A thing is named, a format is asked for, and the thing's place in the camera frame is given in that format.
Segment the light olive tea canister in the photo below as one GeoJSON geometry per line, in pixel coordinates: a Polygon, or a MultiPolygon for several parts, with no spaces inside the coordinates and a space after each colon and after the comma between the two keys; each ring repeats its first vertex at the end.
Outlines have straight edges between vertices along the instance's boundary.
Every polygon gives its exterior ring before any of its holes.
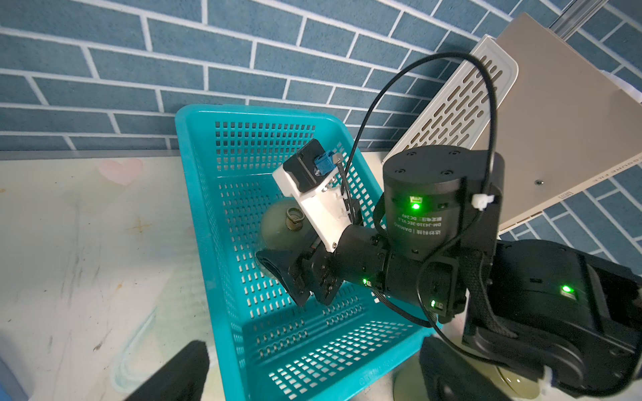
{"type": "MultiPolygon", "coordinates": [[[[481,363],[468,357],[464,359],[478,373],[491,380],[506,396],[517,400],[533,400],[540,395],[539,385],[506,369],[481,363]]],[[[422,382],[419,355],[408,359],[395,374],[393,382],[394,400],[428,400],[426,388],[422,382]]]]}

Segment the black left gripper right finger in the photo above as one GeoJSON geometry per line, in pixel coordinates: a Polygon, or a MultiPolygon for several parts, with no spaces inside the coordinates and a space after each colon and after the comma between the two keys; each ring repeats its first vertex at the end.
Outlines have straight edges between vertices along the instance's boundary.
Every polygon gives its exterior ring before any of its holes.
{"type": "Polygon", "coordinates": [[[419,361],[429,400],[510,400],[440,339],[424,338],[419,361]]]}

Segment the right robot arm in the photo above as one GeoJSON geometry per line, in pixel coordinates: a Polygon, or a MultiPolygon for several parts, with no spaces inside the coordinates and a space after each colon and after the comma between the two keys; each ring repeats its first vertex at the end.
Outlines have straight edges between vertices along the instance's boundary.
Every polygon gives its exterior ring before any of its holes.
{"type": "Polygon", "coordinates": [[[342,284],[371,290],[394,312],[437,329],[466,316],[460,344],[425,339],[421,368],[430,396],[501,399],[471,360],[543,380],[565,394],[606,397],[641,378],[641,279],[627,267],[557,242],[498,237],[504,161],[491,150],[418,147],[382,167],[371,215],[356,183],[332,186],[329,153],[312,143],[274,180],[309,222],[304,237],[257,253],[294,302],[331,304],[342,284]]]}

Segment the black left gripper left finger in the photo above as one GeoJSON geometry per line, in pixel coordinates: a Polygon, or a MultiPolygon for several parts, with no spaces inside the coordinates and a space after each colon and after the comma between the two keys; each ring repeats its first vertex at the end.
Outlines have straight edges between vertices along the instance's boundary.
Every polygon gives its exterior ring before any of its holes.
{"type": "Polygon", "coordinates": [[[209,367],[207,344],[194,340],[126,400],[201,400],[209,367]]]}

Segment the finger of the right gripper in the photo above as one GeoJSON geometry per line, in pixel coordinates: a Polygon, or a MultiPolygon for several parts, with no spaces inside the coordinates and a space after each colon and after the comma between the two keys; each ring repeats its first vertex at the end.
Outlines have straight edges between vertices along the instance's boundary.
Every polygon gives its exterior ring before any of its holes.
{"type": "Polygon", "coordinates": [[[301,255],[292,251],[263,249],[256,254],[265,270],[274,276],[298,307],[310,298],[301,255]]]}

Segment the green tea canister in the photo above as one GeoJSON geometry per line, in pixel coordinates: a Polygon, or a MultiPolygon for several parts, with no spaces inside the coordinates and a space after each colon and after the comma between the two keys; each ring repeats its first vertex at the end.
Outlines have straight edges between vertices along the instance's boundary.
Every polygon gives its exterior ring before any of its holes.
{"type": "Polygon", "coordinates": [[[265,256],[267,251],[295,252],[304,240],[316,238],[309,219],[294,198],[284,198],[266,210],[260,223],[257,261],[263,273],[274,281],[282,282],[277,274],[277,262],[265,256]]]}

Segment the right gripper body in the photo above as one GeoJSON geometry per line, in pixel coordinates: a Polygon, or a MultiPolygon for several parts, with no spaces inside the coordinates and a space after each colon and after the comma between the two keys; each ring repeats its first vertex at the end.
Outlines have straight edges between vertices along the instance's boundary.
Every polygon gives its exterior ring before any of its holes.
{"type": "Polygon", "coordinates": [[[317,237],[303,256],[301,267],[305,292],[314,295],[317,302],[329,306],[344,283],[333,270],[334,255],[327,252],[317,237]]]}

